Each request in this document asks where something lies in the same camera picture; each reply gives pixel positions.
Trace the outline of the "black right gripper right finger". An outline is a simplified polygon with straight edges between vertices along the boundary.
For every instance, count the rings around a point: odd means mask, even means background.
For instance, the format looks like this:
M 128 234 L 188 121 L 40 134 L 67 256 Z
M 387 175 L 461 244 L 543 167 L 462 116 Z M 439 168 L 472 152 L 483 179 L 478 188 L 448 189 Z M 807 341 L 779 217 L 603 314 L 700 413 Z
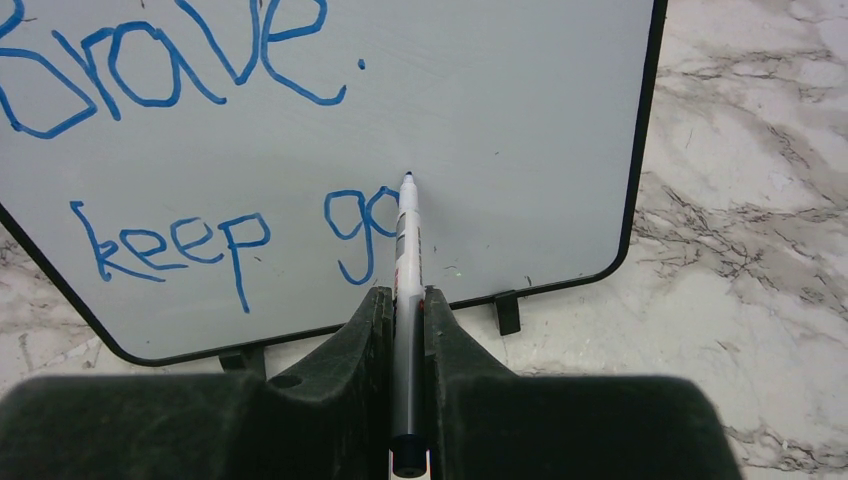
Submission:
M 520 375 L 424 302 L 436 479 L 737 479 L 707 396 L 651 375 Z

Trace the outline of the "black framed whiteboard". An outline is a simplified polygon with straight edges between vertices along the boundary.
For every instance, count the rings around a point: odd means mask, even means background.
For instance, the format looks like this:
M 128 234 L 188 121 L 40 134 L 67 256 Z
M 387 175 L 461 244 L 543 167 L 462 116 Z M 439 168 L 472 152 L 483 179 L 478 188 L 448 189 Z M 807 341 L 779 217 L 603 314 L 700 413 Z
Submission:
M 458 308 L 627 254 L 663 1 L 5 1 L 1 221 L 119 357 L 319 335 L 394 280 L 402 177 Z

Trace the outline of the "blue whiteboard marker pen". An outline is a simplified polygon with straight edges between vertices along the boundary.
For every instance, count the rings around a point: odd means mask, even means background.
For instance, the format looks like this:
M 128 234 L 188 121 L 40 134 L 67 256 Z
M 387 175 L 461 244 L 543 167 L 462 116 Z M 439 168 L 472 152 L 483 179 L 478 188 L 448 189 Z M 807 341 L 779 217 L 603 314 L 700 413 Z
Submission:
M 424 299 L 418 190 L 407 172 L 399 188 L 396 223 L 389 443 L 392 473 L 401 478 L 427 472 Z

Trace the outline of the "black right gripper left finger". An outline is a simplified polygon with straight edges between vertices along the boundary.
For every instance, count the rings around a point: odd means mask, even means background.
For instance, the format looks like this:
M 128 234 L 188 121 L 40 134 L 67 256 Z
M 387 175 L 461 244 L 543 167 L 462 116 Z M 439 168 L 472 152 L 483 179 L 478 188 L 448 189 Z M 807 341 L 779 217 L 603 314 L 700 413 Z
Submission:
M 40 376 L 1 402 L 5 479 L 385 479 L 391 294 L 279 375 Z

